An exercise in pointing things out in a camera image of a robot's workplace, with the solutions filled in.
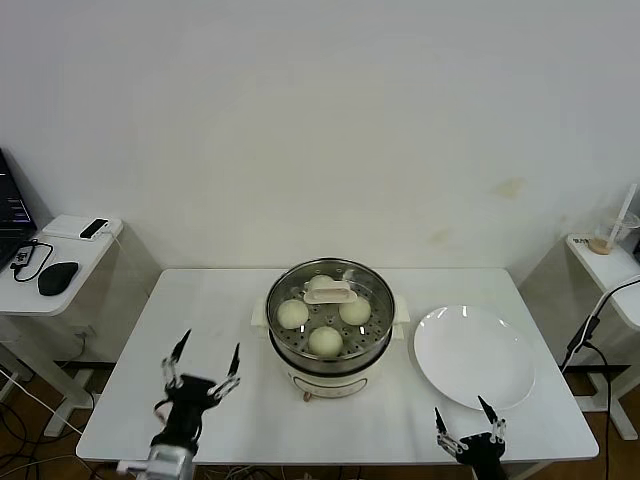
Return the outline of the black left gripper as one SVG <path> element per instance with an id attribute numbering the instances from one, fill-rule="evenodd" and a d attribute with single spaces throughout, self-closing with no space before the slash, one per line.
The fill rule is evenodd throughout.
<path id="1" fill-rule="evenodd" d="M 165 388 L 172 408 L 164 429 L 165 443 L 196 443 L 202 431 L 202 415 L 215 407 L 217 400 L 223 399 L 240 384 L 240 344 L 237 343 L 225 380 L 215 381 L 183 374 L 179 375 L 177 365 L 191 334 L 187 330 L 175 344 L 171 353 L 161 361 Z"/>

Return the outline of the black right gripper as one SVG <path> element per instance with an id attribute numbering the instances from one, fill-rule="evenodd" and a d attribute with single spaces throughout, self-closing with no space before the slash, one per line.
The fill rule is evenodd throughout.
<path id="1" fill-rule="evenodd" d="M 506 420 L 499 417 L 482 396 L 478 396 L 478 400 L 491 424 L 491 433 L 475 434 L 458 441 L 449 435 L 444 420 L 435 407 L 437 444 L 445 452 L 456 452 L 457 462 L 471 467 L 478 480 L 507 480 L 508 476 L 501 465 L 501 457 L 506 450 Z"/>

